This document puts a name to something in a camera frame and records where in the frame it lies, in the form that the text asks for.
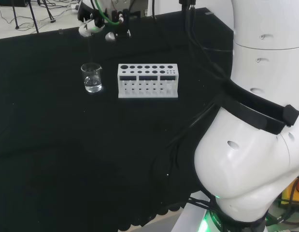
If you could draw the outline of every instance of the hole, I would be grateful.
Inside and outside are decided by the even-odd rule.
[[[119,76],[121,81],[136,81],[136,76]]]
[[[140,81],[156,81],[158,76],[139,76]]]
[[[228,145],[233,149],[233,150],[238,150],[240,149],[240,146],[237,145],[237,143],[228,141]]]
[[[261,88],[251,88],[250,91],[256,95],[264,93],[264,91]]]
[[[160,77],[160,81],[175,81],[176,80],[176,76],[161,76]]]
[[[291,133],[289,133],[289,138],[290,138],[290,140],[291,140],[292,142],[294,142],[294,141],[295,141],[294,135],[293,135],[293,134],[291,134]]]

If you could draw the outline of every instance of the black tube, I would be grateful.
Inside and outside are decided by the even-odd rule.
[[[38,26],[37,26],[37,22],[35,21],[35,17],[34,17],[34,13],[33,13],[33,10],[32,10],[30,0],[28,1],[28,4],[29,4],[29,7],[30,7],[30,11],[31,11],[31,15],[32,15],[32,19],[33,19],[33,22],[34,22],[35,29],[37,31],[37,34],[39,34],[39,29],[38,29]]]
[[[51,20],[51,23],[56,22],[56,20],[54,19],[54,17],[52,16],[51,12],[50,12],[49,9],[48,9],[48,6],[47,6],[46,1],[45,1],[45,0],[42,0],[42,1],[43,1],[44,5],[45,5],[45,7],[46,7],[46,10],[47,10],[48,15],[49,15],[49,19]]]
[[[11,4],[12,4],[12,7],[13,7],[14,19],[15,19],[15,23],[16,23],[15,29],[19,29],[19,26],[17,24],[17,17],[16,17],[16,12],[15,12],[15,7],[14,7],[14,0],[11,0]]]

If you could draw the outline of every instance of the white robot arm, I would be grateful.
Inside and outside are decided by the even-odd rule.
[[[232,0],[231,80],[299,110],[299,0]],[[299,117],[274,135],[221,108],[195,152],[201,183],[224,213],[253,222],[299,175]]]
[[[84,37],[89,37],[94,33],[103,30],[105,23],[114,28],[106,36],[107,41],[114,41],[117,37],[130,37],[128,29],[129,10],[112,9],[110,0],[82,0],[78,8],[78,20],[84,22],[79,27],[79,32]]]

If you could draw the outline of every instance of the black cloth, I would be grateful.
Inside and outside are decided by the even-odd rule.
[[[200,42],[232,49],[207,12],[197,10]],[[189,132],[169,178],[165,146],[220,89],[191,65],[180,13],[157,22],[172,49],[150,17],[131,21],[129,40],[96,34],[91,55],[78,28],[0,40],[0,232],[116,232],[198,190],[194,151],[216,112]],[[232,53],[209,54],[230,74]],[[94,95],[80,70],[90,56],[103,68]],[[179,98],[118,99],[119,63],[177,63]]]

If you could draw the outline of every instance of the green light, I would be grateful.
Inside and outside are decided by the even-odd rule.
[[[201,224],[199,226],[198,232],[206,232],[207,229],[208,229],[208,224],[207,224],[206,220],[203,219],[203,221],[201,222]]]

